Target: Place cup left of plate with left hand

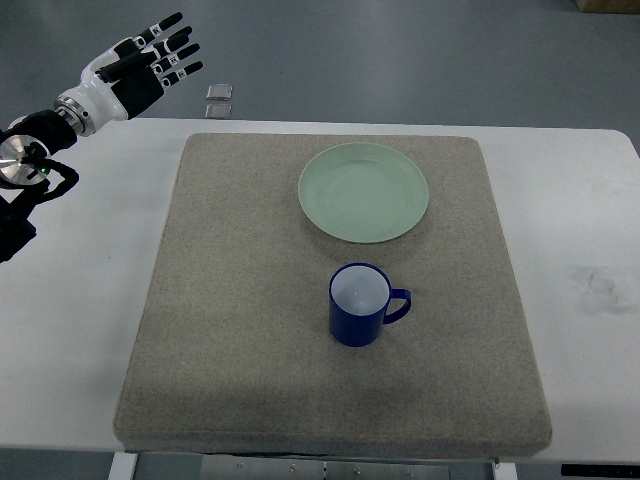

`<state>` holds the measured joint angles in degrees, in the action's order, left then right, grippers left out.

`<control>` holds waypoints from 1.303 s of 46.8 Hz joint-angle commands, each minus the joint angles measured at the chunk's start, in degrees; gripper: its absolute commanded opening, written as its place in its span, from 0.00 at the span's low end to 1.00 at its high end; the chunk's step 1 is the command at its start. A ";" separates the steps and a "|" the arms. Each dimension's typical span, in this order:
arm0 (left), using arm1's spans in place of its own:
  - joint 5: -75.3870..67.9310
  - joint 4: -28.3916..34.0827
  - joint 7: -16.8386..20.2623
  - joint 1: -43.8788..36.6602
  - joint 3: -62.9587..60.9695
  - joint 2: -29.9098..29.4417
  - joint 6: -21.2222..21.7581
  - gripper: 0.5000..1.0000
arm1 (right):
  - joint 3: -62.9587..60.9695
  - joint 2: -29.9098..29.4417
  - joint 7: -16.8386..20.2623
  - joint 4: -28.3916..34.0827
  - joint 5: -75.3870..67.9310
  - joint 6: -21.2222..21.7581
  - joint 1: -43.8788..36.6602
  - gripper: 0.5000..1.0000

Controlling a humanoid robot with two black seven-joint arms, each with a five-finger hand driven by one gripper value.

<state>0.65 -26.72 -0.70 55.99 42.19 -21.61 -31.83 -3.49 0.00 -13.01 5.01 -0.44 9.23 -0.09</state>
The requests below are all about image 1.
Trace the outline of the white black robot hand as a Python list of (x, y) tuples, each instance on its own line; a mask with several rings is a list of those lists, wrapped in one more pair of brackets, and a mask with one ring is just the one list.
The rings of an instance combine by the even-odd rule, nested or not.
[(167, 89), (203, 67), (201, 61), (189, 61), (199, 50), (190, 40), (192, 28), (170, 31), (182, 19), (176, 12), (103, 52), (82, 70), (77, 86), (58, 96), (54, 110), (83, 137), (144, 113)]

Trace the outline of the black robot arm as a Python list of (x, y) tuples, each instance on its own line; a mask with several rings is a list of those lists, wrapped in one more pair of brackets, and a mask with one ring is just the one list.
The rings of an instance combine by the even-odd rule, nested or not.
[(73, 168), (53, 159), (72, 147), (78, 121), (60, 111), (44, 110), (16, 121), (1, 133), (1, 188), (16, 190), (1, 200), (1, 261), (9, 261), (37, 235), (29, 216), (36, 206), (55, 200), (79, 181)]

